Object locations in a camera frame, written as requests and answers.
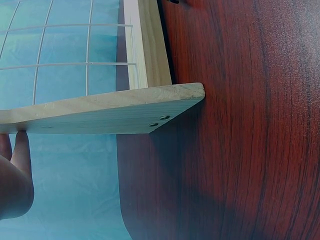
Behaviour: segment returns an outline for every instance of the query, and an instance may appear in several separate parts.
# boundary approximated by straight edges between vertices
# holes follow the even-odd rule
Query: finger
[[[11,163],[32,180],[29,139],[25,131],[19,131],[15,137]]]
[[[0,155],[9,161],[12,157],[12,147],[8,134],[0,134]]]

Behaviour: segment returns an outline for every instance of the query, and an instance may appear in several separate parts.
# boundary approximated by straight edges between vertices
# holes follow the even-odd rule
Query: light wooden plank
[[[150,133],[205,97],[201,83],[159,86],[0,111],[0,133]],[[162,116],[169,119],[160,120]]]
[[[130,89],[172,84],[163,29],[156,0],[124,0],[128,59],[137,63],[129,69]]]

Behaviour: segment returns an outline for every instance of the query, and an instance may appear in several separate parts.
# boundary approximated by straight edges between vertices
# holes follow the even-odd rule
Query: white metal rod
[[[40,29],[40,28],[54,28],[54,27],[87,27],[87,26],[101,26],[101,27],[123,27],[123,28],[132,28],[130,24],[117,24],[117,23],[73,23],[73,24],[52,24],[52,25],[38,25],[38,26],[27,26],[21,28],[13,28],[8,30],[0,31],[0,34],[5,34],[7,32],[17,32],[22,30],[29,30],[29,29]]]
[[[86,60],[85,60],[86,63],[89,62],[89,48],[90,48],[91,22],[92,22],[93,10],[94,10],[94,0],[91,0],[88,34],[87,34],[87,40],[86,40]],[[85,95],[86,96],[89,95],[89,65],[85,66]]]
[[[51,0],[50,6],[49,6],[49,9],[48,9],[48,12],[47,12],[47,14],[46,14],[46,18],[45,18],[44,25],[47,25],[47,23],[48,23],[49,16],[50,16],[50,12],[51,12],[53,3],[54,3],[54,0]],[[44,43],[45,32],[46,32],[46,27],[43,28],[42,34],[41,34],[41,39],[40,39],[40,44],[39,44],[39,50],[38,50],[38,56],[37,56],[37,58],[36,58],[36,64],[37,64],[37,65],[38,65],[39,62],[40,62],[40,56],[41,56],[42,45],[43,45],[43,43]],[[35,105],[35,104],[36,104],[36,91],[37,91],[38,71],[39,71],[39,67],[37,66],[37,67],[35,67],[35,73],[34,73],[32,105]]]
[[[11,69],[27,69],[27,68],[42,68],[42,67],[57,67],[57,66],[136,66],[135,62],[63,62],[63,63],[44,63],[44,64],[32,64],[32,65],[21,65],[21,66],[8,66],[0,67],[1,70]]]
[[[4,52],[6,40],[7,40],[7,37],[8,37],[8,31],[10,30],[11,25],[12,25],[14,19],[15,19],[15,16],[16,16],[16,13],[17,13],[17,10],[18,10],[19,5],[20,5],[20,1],[18,1],[17,4],[16,4],[16,7],[15,7],[15,9],[14,9],[14,12],[13,12],[13,15],[12,15],[12,18],[11,18],[11,21],[10,21],[9,26],[8,26],[8,29],[7,29],[7,31],[5,32],[3,44],[2,44],[2,47],[1,47],[1,51],[0,51],[0,59],[1,59],[1,57],[2,57],[2,53]]]

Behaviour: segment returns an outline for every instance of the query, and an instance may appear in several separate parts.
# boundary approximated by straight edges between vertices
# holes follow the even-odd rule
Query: wood grain
[[[320,2],[162,3],[176,81],[206,99],[117,137],[132,238],[320,239]]]
[[[155,0],[124,0],[127,58],[136,62],[128,69],[130,89],[172,84],[163,29]]]
[[[146,134],[205,97],[201,83],[149,87],[0,110],[0,133]]]

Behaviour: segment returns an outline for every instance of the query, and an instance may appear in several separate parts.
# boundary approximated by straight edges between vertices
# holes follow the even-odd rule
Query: white wire grid
[[[0,50],[0,59],[2,57],[4,47],[6,44],[6,40],[8,38],[8,33],[10,32],[16,32],[16,31],[22,31],[22,30],[29,30],[29,29],[39,29],[42,28],[42,34],[40,38],[40,44],[39,44],[39,49],[38,49],[38,54],[37,54],[37,59],[36,59],[36,64],[31,64],[31,65],[20,65],[20,66],[9,66],[9,67],[0,67],[0,70],[12,70],[12,69],[23,69],[23,68],[35,68],[35,73],[34,73],[34,81],[33,81],[33,95],[32,95],[32,105],[36,104],[36,93],[37,93],[37,80],[38,80],[38,72],[39,68],[41,67],[53,67],[53,66],[85,66],[85,95],[89,95],[89,66],[90,65],[96,65],[96,66],[134,66],[135,72],[136,72],[136,67],[137,63],[136,62],[89,62],[89,55],[90,55],[90,37],[91,37],[91,28],[92,26],[106,26],[106,27],[129,27],[133,28],[133,25],[131,24],[116,24],[116,23],[95,23],[92,24],[92,16],[93,16],[93,6],[94,6],[94,0],[91,0],[90,4],[90,12],[89,12],[89,21],[88,23],[75,23],[75,24],[50,24],[48,25],[48,20],[50,17],[51,9],[54,4],[54,0],[51,0],[46,18],[44,21],[44,25],[37,25],[37,26],[28,26],[28,27],[22,27],[22,28],[11,28],[11,25],[15,19],[17,10],[19,8],[19,5],[21,2],[25,1],[30,1],[30,0],[13,0],[13,1],[8,1],[3,4],[9,4],[9,3],[16,3],[16,7],[13,11],[10,23],[8,25],[7,30],[2,30],[0,31],[0,34],[4,34],[4,40],[3,44],[1,46]],[[78,27],[78,26],[84,26],[88,27],[87,31],[87,41],[86,41],[86,62],[64,62],[64,63],[45,63],[45,64],[40,64],[40,57],[41,57],[41,51],[44,43],[44,37],[46,33],[47,28],[53,28],[53,27]]]

